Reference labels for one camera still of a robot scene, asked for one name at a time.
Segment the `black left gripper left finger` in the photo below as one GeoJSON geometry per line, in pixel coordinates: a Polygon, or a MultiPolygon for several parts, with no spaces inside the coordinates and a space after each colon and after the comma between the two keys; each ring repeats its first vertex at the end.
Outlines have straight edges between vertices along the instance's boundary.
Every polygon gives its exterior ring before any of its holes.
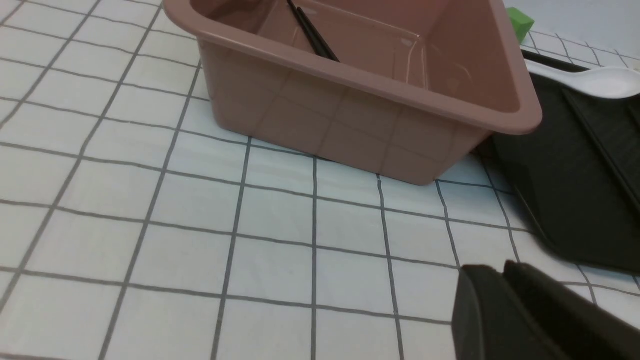
{"type": "Polygon", "coordinates": [[[457,360],[556,358],[553,344],[491,266],[460,269],[451,326],[457,360]]]}

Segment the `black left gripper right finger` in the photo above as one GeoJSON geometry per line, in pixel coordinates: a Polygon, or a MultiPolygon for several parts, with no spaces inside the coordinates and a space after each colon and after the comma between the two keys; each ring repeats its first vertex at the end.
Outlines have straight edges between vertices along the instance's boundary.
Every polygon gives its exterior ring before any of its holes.
{"type": "Polygon", "coordinates": [[[553,344],[571,360],[638,360],[639,330],[526,263],[505,262],[503,278],[553,344]]]}

